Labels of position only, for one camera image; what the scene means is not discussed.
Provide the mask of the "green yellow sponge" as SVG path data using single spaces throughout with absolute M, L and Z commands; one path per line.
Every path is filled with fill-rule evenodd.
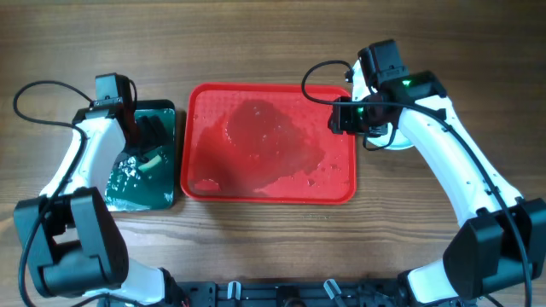
M 163 162 L 162 157 L 160 155 L 156 155 L 152 159 L 150 159 L 148 162 L 139 165 L 137 169 L 140 172 L 146 173 L 151 171 L 154 167 L 160 165 L 162 162 Z

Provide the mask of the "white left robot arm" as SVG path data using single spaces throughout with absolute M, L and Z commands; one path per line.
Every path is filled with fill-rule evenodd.
M 79 119 L 58 171 L 34 199 L 21 200 L 14 220 L 23 252 L 20 295 L 29 275 L 45 297 L 118 301 L 135 306 L 182 306 L 185 293 L 166 269 L 130 259 L 104 201 L 114 162 L 126 147 L 114 116 Z

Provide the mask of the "light blue plate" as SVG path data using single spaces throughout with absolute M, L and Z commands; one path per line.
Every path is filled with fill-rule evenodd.
M 352 70 L 352 98 L 354 101 L 360 101 L 365 96 L 370 95 L 374 90 L 370 90 L 366 84 L 360 61 L 354 63 Z M 371 144 L 373 149 L 383 148 L 392 151 L 400 151 L 414 147 L 413 143 L 399 130 L 394 130 L 390 123 L 379 128 L 378 132 L 379 135 L 373 135 L 371 132 L 365 134 L 365 141 L 363 144 Z

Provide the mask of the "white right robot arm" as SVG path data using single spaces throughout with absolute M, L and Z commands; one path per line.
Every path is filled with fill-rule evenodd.
M 545 259 L 545 202 L 526 200 L 481 152 L 466 132 L 451 100 L 431 94 L 416 98 L 368 96 L 333 101 L 333 132 L 364 134 L 374 107 L 422 155 L 447 194 L 460 226 L 441 259 L 400 275 L 407 306 L 490 298 L 524 287 L 533 303 L 532 282 Z

